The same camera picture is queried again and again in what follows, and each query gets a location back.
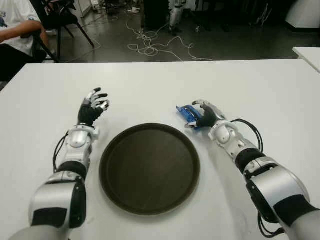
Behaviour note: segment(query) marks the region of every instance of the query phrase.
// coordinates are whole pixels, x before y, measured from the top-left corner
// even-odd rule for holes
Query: person
[[[27,63],[34,63],[33,37],[28,34],[41,31],[40,38],[48,46],[46,31],[29,0],[0,0],[0,82],[10,81]]]

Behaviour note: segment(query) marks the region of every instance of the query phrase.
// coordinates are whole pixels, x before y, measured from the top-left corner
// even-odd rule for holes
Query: chair leg
[[[44,42],[41,40],[40,37],[35,37],[34,38],[43,48],[43,50],[52,58],[52,60],[55,63],[59,63],[58,59],[52,54],[52,52],[47,48],[47,46],[44,44]]]
[[[87,33],[85,32],[85,30],[80,26],[80,24],[77,22],[76,25],[78,26],[78,28],[80,29],[80,31],[83,33],[83,35],[86,37],[86,39],[89,41],[89,43],[91,44],[91,46],[94,48],[95,45],[94,43],[91,41],[91,39],[89,38],[89,36],[87,35]]]
[[[58,59],[60,59],[61,57],[61,27],[58,28],[58,49],[57,49],[57,56],[58,56]]]
[[[75,36],[72,34],[72,32],[66,26],[63,26],[63,27],[68,32],[68,34],[74,39]]]

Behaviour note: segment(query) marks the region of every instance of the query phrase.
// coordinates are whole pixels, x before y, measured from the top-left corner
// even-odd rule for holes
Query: white t-shirt
[[[41,22],[29,0],[0,0],[0,31],[14,28],[20,23],[34,20]],[[34,38],[15,37],[4,41],[11,47],[32,56]]]

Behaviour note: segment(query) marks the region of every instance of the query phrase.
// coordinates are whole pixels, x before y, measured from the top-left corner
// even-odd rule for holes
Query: robot leg
[[[169,30],[172,32],[177,28],[180,23],[182,14],[184,12],[184,6],[187,0],[175,0],[174,8],[171,11]]]

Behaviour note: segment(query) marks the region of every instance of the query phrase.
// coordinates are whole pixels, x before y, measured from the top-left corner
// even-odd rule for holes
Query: robotic arm
[[[320,210],[310,204],[300,179],[245,139],[217,107],[204,100],[192,105],[200,105],[204,115],[185,127],[211,128],[210,139],[226,151],[243,174],[258,216],[282,226],[275,233],[263,235],[272,238],[284,232],[290,240],[320,239]]]
[[[17,232],[11,240],[67,240],[71,229],[84,223],[87,212],[85,179],[92,143],[99,136],[99,129],[93,123],[110,104],[108,100],[101,100],[108,95],[97,94],[100,90],[94,89],[83,100],[78,123],[67,133],[63,161],[58,168],[54,162],[54,174],[34,194],[29,208],[31,227]]]

